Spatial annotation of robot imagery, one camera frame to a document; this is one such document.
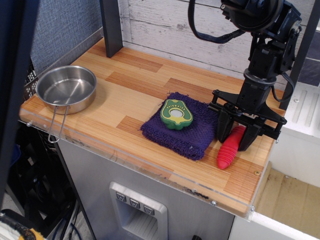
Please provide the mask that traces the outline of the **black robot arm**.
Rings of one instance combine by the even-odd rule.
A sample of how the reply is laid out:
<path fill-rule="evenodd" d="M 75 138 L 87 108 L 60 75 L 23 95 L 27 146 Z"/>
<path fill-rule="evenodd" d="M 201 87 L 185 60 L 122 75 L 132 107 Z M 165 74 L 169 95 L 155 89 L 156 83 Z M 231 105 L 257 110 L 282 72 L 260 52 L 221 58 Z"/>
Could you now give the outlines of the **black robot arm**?
<path fill-rule="evenodd" d="M 238 94 L 213 91 L 210 109 L 218 112 L 216 136 L 223 143 L 233 123 L 245 126 L 238 150 L 245 151 L 257 138 L 266 135 L 277 139 L 286 119 L 271 110 L 266 101 L 270 94 L 278 102 L 275 91 L 281 75 L 295 87 L 287 71 L 296 60 L 295 49 L 301 28 L 301 14 L 285 0 L 223 0 L 221 9 L 239 30 L 252 35 L 249 67 L 243 72 L 244 82 Z"/>

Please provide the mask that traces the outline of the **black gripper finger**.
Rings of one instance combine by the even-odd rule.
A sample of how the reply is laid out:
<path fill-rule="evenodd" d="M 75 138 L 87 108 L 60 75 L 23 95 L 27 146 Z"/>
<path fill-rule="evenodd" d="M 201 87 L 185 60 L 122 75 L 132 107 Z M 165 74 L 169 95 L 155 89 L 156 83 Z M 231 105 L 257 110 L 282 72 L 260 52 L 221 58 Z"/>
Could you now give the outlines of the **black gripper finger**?
<path fill-rule="evenodd" d="M 249 146 L 254 142 L 261 131 L 261 126 L 259 125 L 248 125 L 245 128 L 244 134 L 240 140 L 238 151 L 246 151 Z"/>
<path fill-rule="evenodd" d="M 219 110 L 216 136 L 221 143 L 229 136 L 235 122 L 235 116 L 235 111 L 229 111 L 227 109 Z"/>

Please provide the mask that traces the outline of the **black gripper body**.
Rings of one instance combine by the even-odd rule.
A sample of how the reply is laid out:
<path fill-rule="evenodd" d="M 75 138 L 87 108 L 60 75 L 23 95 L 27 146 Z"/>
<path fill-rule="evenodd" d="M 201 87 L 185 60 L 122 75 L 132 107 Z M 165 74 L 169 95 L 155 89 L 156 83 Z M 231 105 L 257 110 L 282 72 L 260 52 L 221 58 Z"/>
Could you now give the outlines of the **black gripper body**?
<path fill-rule="evenodd" d="M 266 103 L 272 88 L 270 84 L 260 79 L 252 80 L 246 77 L 238 94 L 214 90 L 209 108 L 218 113 L 219 110 L 235 111 L 234 122 L 245 127 L 261 126 L 258 136 L 266 135 L 276 140 L 287 121 L 271 110 Z"/>

